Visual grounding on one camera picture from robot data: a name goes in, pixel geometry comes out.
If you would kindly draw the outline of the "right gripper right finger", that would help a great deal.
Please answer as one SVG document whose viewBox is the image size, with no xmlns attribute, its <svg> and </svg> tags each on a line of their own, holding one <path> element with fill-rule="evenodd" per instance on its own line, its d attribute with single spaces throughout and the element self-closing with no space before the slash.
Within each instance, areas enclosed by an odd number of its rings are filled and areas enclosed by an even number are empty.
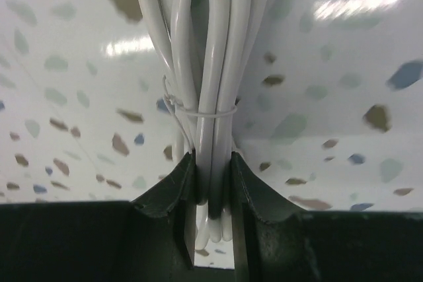
<svg viewBox="0 0 423 282">
<path fill-rule="evenodd" d="M 421 281 L 422 214 L 307 211 L 231 158 L 237 281 Z"/>
</svg>

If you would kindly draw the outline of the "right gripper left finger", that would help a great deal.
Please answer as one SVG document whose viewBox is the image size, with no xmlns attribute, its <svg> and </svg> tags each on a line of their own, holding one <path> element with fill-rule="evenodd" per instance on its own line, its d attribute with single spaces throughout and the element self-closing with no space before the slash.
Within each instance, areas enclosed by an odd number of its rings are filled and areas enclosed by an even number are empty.
<svg viewBox="0 0 423 282">
<path fill-rule="evenodd" d="M 2 281 L 181 281 L 194 267 L 194 156 L 133 201 L 1 206 Z"/>
</svg>

